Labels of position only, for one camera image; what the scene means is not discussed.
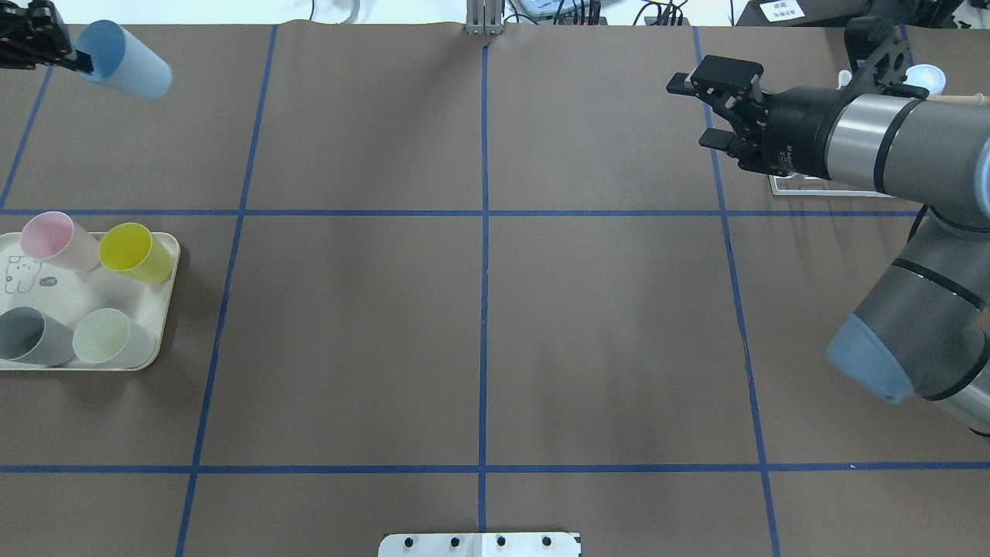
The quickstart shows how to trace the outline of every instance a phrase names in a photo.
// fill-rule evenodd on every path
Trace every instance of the cup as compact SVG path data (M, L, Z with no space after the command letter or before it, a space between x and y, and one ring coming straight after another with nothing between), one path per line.
M72 330L34 307L0 315L0 360L55 367L74 355Z
M110 271L157 284L172 276L175 258L144 225L126 222L110 229L100 241L100 263Z
M93 22L75 42L93 59L84 79L145 100L158 100L172 84L172 69L134 35L108 20Z
M130 369L154 356L154 337L123 311L106 307L86 315L75 328L72 349L79 360Z
M24 255L76 272L92 271L100 265L98 249L95 238L58 211L36 216L21 231Z
M941 95L945 90L945 72L937 65L919 63L909 67L905 73L908 75L904 80L906 85L925 87L932 96Z

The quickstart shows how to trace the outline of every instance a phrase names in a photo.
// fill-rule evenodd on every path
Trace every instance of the yellow cup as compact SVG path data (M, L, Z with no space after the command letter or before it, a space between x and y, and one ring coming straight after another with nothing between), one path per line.
M100 263L125 277L157 284L172 276L175 259L136 222L119 224L100 240Z

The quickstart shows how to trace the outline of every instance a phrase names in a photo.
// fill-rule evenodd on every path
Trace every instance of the grid line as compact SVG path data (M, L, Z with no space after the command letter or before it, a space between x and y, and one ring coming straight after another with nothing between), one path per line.
M694 34L694 52L701 63L702 48L701 36L697 27L691 28ZM705 108L705 123L709 128L712 124L712 111L709 106ZM726 257L729 263L729 278L733 287L733 303L736 307L736 322L739 326L740 337L742 339L742 356L745 367L746 382L749 391L749 412L752 416L752 430L756 441L756 457L759 459L761 470L759 472L763 485L763 504L766 507L766 522L770 534L770 547L774 557L780 557L780 540L777 535L777 517L773 507L773 492L770 487L770 474L766 470L766 450L763 446L763 426L759 417L759 402L756 396L756 381L752 373L752 357L749 354L749 338L745 330L745 314L743 313L743 296L740 293L739 274L736 270L736 254L733 250L732 231L729 226L729 214L726 206L725 189L722 184L722 169L719 167L718 153L713 149L709 150L712 156L712 171L715 174L715 189L719 197L719 210L722 212L722 235L726 245Z
M478 358L478 531L488 529L488 47L481 49L481 324Z
M911 40L908 39L908 26L904 25L903 23L901 24L901 39L904 39L904 41L908 44L908 46L911 45ZM908 50L908 67L911 67L914 64L915 64L915 56L914 54L911 53L910 50Z
M222 465L197 468L198 475L279 476L294 474L376 476L390 474L477 474L473 464L424 465ZM713 474L780 472L906 472L990 471L990 461L879 461L797 463L685 464L486 464L486 474ZM168 465L0 465L0 474L173 474L187 475L191 466Z
M4 209L4 215L37 215L45 211L62 211L72 216L207 216L233 217L241 215L239 209ZM244 216L251 217L480 217L482 210L459 209L246 209ZM830 211L830 210L781 210L781 209L491 209L490 218L505 217L911 217L917 211Z
M14 186L14 176L17 175L17 167L21 165L21 157L24 155L24 149L28 146L28 137L31 136L31 130L35 127L35 118L38 117L38 111L42 108L42 100L45 99L45 92L49 90L52 70L53 66L49 66L45 71L45 78L42 79L42 86L38 89L35 104L31 107L31 115L28 116L28 123L24 125L21 143L18 144L17 153L14 154L14 160L10 163L10 171L7 173L7 181L4 182L3 193L0 193L0 210L3 210L7 205L7 197L10 196L11 187Z
M271 26L271 36L268 39L268 56L264 63L264 75L261 78L261 91L257 99L257 111L254 115L254 129L251 133L250 148L247 152L245 181L241 190L241 206L238 209L238 222L234 228L234 240L231 255L227 263L227 276L224 279L224 293L220 301L220 314L217 317L217 331L213 339L213 354L210 357L210 371L207 374L206 386L203 390L203 406L199 414L199 426L196 430L196 445L193 449L192 466L189 470L189 484L186 488L185 504L182 509L182 521L179 525L178 540L175 543L175 557L182 557L185 551L186 535L189 531L189 520L192 516L192 505L196 496L196 483L199 475L199 463L203 454L203 440L206 436L206 422L210 415L210 401L213 398L213 385L217 377L217 363L220 360L220 341L224 334L227 320L227 308L231 299L231 281L234 277L234 267L241 246L241 233L244 230L245 213L248 208L251 173L254 170L254 153L257 150L258 135L261 132L261 118L264 116L264 99L268 89L268 78L271 75L271 60L275 53L275 40L278 37L278 26Z

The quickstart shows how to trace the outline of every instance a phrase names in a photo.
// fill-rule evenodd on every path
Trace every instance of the cartoon drawing on tray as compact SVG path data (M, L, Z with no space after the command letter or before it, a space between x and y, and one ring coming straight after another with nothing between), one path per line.
M30 292L35 285L35 279L42 272L42 265L42 262L35 261L28 256L10 256L7 258L6 287L4 289L8 294Z

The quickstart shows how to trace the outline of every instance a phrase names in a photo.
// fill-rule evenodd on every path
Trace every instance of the metal bracket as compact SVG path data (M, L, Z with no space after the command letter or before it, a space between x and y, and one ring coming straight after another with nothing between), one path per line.
M72 47L68 26L50 0L34 0L27 8L0 0L0 68L35 69L39 63L93 71L90 56Z
M515 532L392 534L378 545L378 557L581 557L581 534Z
M502 35L505 0L467 0L468 35Z

